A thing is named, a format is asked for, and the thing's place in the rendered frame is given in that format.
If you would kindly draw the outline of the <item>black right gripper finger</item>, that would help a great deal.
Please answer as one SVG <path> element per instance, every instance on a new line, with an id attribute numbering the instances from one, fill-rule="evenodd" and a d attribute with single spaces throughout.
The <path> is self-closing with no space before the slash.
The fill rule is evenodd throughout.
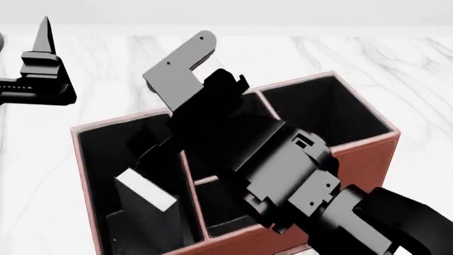
<path id="1" fill-rule="evenodd" d="M 162 167 L 181 151 L 181 144 L 172 135 L 158 142 L 155 135 L 143 127 L 128 139 L 127 148 L 136 157 L 131 169 L 144 170 L 149 166 Z"/>

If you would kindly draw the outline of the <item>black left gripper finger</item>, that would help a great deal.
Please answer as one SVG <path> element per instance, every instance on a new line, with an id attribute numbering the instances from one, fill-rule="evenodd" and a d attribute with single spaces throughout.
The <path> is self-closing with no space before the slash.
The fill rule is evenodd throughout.
<path id="1" fill-rule="evenodd" d="M 32 50 L 23 52 L 21 59 L 23 66 L 20 73 L 23 77 L 58 75 L 61 59 L 56 53 L 52 27 L 47 16 L 40 23 Z"/>

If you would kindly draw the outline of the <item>red-brown compartment caddy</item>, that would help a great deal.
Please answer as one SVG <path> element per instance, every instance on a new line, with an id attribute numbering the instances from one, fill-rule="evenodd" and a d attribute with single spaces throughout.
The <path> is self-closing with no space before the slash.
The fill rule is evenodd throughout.
<path id="1" fill-rule="evenodd" d="M 384 182 L 400 132 L 337 74 L 327 72 L 250 89 L 243 112 L 282 118 L 320 135 L 340 162 L 342 185 L 370 191 Z M 152 182 L 177 197 L 183 243 L 161 253 L 122 214 L 115 177 L 166 139 L 170 113 L 150 110 L 71 130 L 96 255 L 288 255 L 307 236 L 255 225 L 233 205 L 213 173 L 189 152 L 173 155 Z"/>

